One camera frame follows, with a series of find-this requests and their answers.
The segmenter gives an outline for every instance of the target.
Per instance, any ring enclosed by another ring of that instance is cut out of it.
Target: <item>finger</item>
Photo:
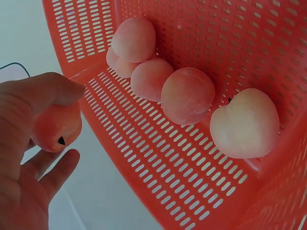
[[[69,150],[54,168],[40,179],[40,184],[46,191],[49,201],[59,191],[64,182],[72,174],[80,159],[77,150]]]
[[[69,105],[84,94],[84,86],[58,73],[44,73],[35,77],[0,84],[0,93],[27,104],[34,114],[51,104]]]
[[[36,144],[34,143],[34,141],[30,138],[29,143],[27,148],[25,149],[26,151],[30,150],[31,148],[35,147]]]
[[[40,150],[33,158],[22,165],[22,170],[27,170],[30,175],[39,180],[50,165],[61,155],[61,152],[51,153]]]

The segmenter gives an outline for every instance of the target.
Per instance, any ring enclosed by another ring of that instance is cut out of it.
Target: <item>red plastic basket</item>
[[[87,86],[85,117],[165,229],[307,229],[305,0],[44,0],[44,8],[63,73]],[[214,81],[201,123],[171,123],[107,66],[114,31],[134,16],[154,23],[159,56]],[[230,159],[209,120],[248,87],[275,102],[280,140],[264,158]]]

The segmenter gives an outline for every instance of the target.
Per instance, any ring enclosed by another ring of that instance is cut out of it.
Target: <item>peach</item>
[[[118,60],[118,56],[116,53],[114,53],[114,50],[112,47],[109,48],[109,50],[106,53],[106,63],[112,68],[115,68],[116,62]]]
[[[129,18],[116,30],[112,38],[114,52],[128,62],[148,60],[155,51],[155,30],[145,18]]]
[[[162,88],[161,106],[165,115],[179,125],[201,121],[215,97],[211,79],[192,68],[175,71]]]
[[[263,157],[276,144],[279,117],[268,95],[257,89],[246,89],[229,105],[215,110],[210,132],[215,145],[226,156]]]
[[[82,129],[78,102],[72,105],[51,105],[34,120],[32,140],[48,152],[60,152],[79,136]]]
[[[127,62],[122,58],[118,58],[114,70],[122,78],[131,78],[131,75],[139,63]]]
[[[131,76],[131,88],[137,96],[159,102],[163,85],[173,72],[173,67],[163,59],[150,59],[134,70]]]

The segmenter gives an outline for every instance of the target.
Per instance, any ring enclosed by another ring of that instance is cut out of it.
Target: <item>hand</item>
[[[32,145],[35,114],[51,104],[72,104],[83,94],[83,86],[56,73],[0,84],[0,230],[48,229],[49,203],[80,155],[69,150],[43,177],[60,153],[41,150],[24,165],[21,160]]]

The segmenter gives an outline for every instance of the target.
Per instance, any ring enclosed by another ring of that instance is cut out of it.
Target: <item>white surface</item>
[[[1,0],[0,34],[0,67],[20,62],[31,76],[60,72],[41,0]],[[84,119],[83,131],[72,148],[81,152],[81,160],[50,205],[50,230],[161,229]],[[24,160],[37,150],[27,152]]]

